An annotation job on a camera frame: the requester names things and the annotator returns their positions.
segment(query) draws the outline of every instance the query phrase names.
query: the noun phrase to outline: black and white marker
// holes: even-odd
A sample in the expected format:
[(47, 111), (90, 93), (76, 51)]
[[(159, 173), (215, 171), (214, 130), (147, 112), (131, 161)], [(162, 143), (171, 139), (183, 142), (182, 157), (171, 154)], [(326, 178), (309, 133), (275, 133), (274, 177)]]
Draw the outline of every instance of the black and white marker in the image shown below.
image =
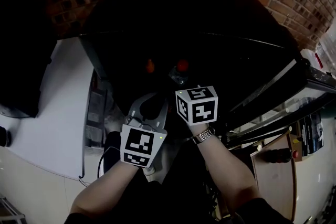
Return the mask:
[(122, 162), (150, 167), (167, 134), (123, 125), (120, 159)]
[(213, 86), (176, 91), (177, 113), (189, 125), (217, 120), (218, 96)]

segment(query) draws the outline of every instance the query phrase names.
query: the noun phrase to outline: white table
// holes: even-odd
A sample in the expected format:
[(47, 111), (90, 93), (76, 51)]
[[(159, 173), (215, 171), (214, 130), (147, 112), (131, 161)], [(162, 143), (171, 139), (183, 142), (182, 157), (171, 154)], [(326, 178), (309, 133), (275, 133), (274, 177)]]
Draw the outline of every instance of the white table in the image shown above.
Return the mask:
[(0, 115), (11, 131), (8, 149), (52, 173), (78, 179), (84, 173), (83, 147), (93, 66), (78, 38), (57, 42), (40, 90), (35, 119)]

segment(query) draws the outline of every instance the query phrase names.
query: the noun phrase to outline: black device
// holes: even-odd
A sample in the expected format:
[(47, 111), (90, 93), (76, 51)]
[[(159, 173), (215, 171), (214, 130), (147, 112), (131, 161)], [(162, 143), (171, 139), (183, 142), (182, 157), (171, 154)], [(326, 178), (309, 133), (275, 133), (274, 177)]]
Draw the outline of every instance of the black device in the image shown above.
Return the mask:
[(9, 147), (12, 143), (12, 136), (9, 131), (0, 126), (0, 146)]
[(56, 35), (40, 0), (0, 0), (0, 7), (0, 114), (35, 117)]
[[(286, 101), (307, 81), (297, 42), (258, 0), (100, 0), (80, 39), (125, 115), (134, 100), (158, 92), (142, 113), (156, 117), (168, 98), (169, 136), (190, 136), (176, 112), (176, 90), (214, 86), (220, 104), (213, 125), (225, 133)], [(181, 59), (188, 62), (182, 86), (169, 77)]]

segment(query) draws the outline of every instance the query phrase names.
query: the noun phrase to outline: metal watch band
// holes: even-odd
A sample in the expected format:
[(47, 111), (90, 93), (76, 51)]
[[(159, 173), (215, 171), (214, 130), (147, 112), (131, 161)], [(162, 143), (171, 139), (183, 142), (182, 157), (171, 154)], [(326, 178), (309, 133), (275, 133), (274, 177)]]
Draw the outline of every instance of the metal watch band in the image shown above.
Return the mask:
[(199, 144), (205, 140), (207, 140), (210, 136), (215, 134), (215, 129), (213, 129), (211, 126), (209, 126), (208, 129), (206, 129), (205, 131), (203, 131), (202, 133), (200, 133), (197, 136), (194, 136), (192, 138), (192, 140), (195, 142), (195, 144)]

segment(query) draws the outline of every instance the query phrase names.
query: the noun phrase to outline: forearm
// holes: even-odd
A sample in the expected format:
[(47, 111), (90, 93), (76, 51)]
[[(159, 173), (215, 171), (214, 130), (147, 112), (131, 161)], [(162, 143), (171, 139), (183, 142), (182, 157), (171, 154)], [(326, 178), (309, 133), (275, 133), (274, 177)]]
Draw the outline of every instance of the forearm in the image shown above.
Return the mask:
[(259, 197), (255, 179), (249, 168), (235, 157), (215, 136), (198, 145), (211, 177), (224, 196), (227, 206), (235, 211), (245, 202)]
[(138, 167), (118, 161), (102, 177), (84, 189), (72, 204), (70, 213), (95, 217), (110, 211), (119, 201)]

